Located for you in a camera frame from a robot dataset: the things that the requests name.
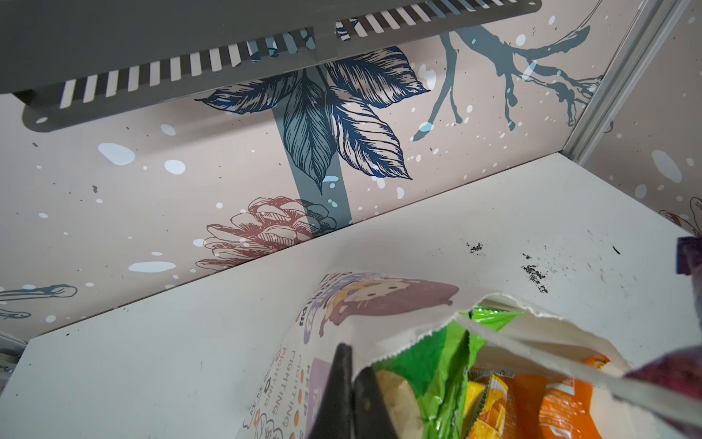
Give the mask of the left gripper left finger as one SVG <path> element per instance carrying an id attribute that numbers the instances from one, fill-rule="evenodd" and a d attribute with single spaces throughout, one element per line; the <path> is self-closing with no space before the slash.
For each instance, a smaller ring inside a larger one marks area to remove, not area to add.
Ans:
<path id="1" fill-rule="evenodd" d="M 327 387 L 308 435 L 311 439 L 351 439 L 353 426 L 352 348 L 336 347 Z"/>

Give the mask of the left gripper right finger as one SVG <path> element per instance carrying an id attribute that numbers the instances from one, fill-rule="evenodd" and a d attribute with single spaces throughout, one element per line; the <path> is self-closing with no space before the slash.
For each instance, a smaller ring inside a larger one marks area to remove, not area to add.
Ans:
<path id="1" fill-rule="evenodd" d="M 356 439 L 397 439 L 374 369 L 367 367 L 353 383 Z"/>

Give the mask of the white printed paper bag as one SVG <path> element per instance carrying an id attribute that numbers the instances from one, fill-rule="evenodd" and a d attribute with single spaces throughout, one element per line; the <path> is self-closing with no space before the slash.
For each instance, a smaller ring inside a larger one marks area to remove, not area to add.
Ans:
<path id="1" fill-rule="evenodd" d="M 309 438 L 336 347 L 352 348 L 352 386 L 367 367 L 456 323 L 486 340 L 476 365 L 593 386 L 600 438 L 653 438 L 656 420 L 701 435 L 701 402 L 627 379 L 619 352 L 555 316 L 496 294 L 372 273 L 326 275 L 298 312 L 239 430 L 241 438 Z"/>

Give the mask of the purple candy packet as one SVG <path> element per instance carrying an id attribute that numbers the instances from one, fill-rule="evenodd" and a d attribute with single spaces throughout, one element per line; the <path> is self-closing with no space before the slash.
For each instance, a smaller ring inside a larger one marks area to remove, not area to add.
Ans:
<path id="1" fill-rule="evenodd" d="M 683 326 L 672 325 L 672 312 L 657 329 L 662 329 L 661 355 L 625 374 L 627 379 L 653 384 L 659 388 L 701 402 L 701 239 L 685 237 L 676 245 L 676 273 L 687 278 L 687 287 L 668 295 L 680 305 Z"/>

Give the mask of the green chips bag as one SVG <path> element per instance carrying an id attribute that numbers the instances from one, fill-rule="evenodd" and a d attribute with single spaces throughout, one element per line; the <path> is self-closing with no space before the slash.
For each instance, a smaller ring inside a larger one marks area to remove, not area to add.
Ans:
<path id="1" fill-rule="evenodd" d="M 516 438 L 514 374 L 476 365 L 486 340 L 456 323 L 373 365 L 398 438 Z"/>

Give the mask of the orange snack packet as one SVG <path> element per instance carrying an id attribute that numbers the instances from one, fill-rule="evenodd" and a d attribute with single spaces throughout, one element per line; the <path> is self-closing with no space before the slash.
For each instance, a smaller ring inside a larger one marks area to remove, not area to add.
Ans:
<path id="1" fill-rule="evenodd" d="M 592 395 L 592 385 L 574 378 L 472 369 L 462 437 L 600 438 Z"/>

